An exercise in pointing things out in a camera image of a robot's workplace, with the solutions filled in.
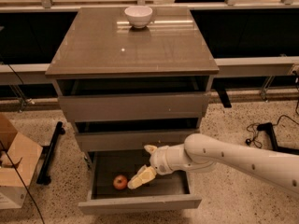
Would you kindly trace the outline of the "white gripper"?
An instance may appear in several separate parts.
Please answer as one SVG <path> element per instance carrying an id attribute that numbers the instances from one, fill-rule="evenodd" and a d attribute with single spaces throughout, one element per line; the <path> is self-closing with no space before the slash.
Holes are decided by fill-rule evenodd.
<path id="1" fill-rule="evenodd" d="M 129 189 L 137 189 L 149 183 L 156 175 L 170 175 L 177 170 L 178 151 L 170 146 L 156 147 L 145 145 L 144 149 L 150 154 L 150 165 L 142 166 L 128 182 Z"/>

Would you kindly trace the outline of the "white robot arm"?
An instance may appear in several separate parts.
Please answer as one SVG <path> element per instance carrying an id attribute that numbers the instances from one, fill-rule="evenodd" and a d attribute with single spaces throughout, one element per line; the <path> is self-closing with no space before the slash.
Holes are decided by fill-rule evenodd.
<path id="1" fill-rule="evenodd" d="M 299 156 L 267 149 L 225 143 L 201 133 L 189 135 L 182 144 L 146 145 L 149 165 L 142 166 L 128 182 L 137 189 L 157 175 L 175 171 L 207 172 L 222 163 L 251 175 L 292 196 L 299 195 Z"/>

